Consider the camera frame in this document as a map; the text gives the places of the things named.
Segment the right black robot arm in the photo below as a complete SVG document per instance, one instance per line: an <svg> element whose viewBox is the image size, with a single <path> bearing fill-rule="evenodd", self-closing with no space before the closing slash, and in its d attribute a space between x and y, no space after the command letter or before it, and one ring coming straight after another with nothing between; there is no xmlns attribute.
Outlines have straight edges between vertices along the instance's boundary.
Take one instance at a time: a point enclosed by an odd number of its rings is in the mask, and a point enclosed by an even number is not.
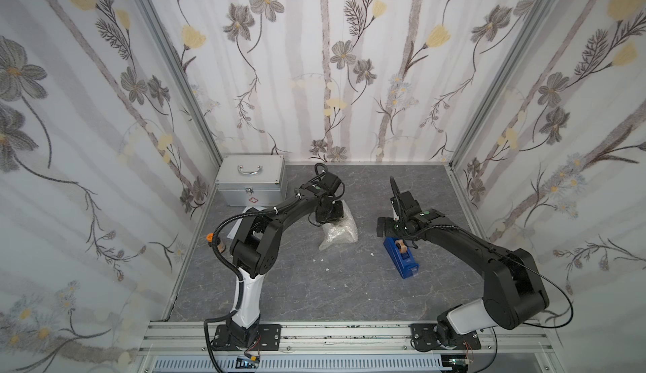
<svg viewBox="0 0 646 373"><path fill-rule="evenodd" d="M426 241L466 263L484 281L480 299L440 314L433 329L434 348L454 348L480 329L513 330L549 306L534 258L508 250L460 228L435 209L422 210L410 192L390 198L395 216L379 218L377 235L413 244Z"/></svg>

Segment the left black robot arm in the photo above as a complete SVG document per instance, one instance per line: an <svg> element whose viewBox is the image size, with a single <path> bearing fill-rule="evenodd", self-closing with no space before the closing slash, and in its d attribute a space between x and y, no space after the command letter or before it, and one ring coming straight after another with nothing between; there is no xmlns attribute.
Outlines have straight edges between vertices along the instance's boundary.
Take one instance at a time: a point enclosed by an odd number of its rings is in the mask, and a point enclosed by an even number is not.
<svg viewBox="0 0 646 373"><path fill-rule="evenodd" d="M315 218L316 226L341 220L344 193L345 185L340 177L322 171L288 200L272 208L243 214L230 251L238 287L229 326L244 333L258 326L262 284L278 259L283 233L301 218L309 216Z"/></svg>

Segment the clear bubble wrap sheet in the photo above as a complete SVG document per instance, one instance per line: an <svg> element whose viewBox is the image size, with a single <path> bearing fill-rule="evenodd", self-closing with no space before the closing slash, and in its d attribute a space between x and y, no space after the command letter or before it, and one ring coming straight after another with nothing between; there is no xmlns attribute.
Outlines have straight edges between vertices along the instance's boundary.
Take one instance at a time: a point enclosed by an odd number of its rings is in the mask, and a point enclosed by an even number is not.
<svg viewBox="0 0 646 373"><path fill-rule="evenodd" d="M358 226L347 202L341 200L337 204L343 205L343 216L336 222L326 223L322 226L324 237L319 245L320 251L326 250L333 245L358 242Z"/></svg>

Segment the blue tape dispenser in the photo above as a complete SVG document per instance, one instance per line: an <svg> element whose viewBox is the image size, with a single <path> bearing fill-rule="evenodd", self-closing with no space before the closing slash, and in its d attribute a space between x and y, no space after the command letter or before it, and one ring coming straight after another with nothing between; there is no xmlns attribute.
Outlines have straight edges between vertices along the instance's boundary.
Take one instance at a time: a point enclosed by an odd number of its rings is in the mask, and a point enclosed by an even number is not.
<svg viewBox="0 0 646 373"><path fill-rule="evenodd" d="M402 279L414 277L419 272L419 264L403 239L386 237L384 247Z"/></svg>

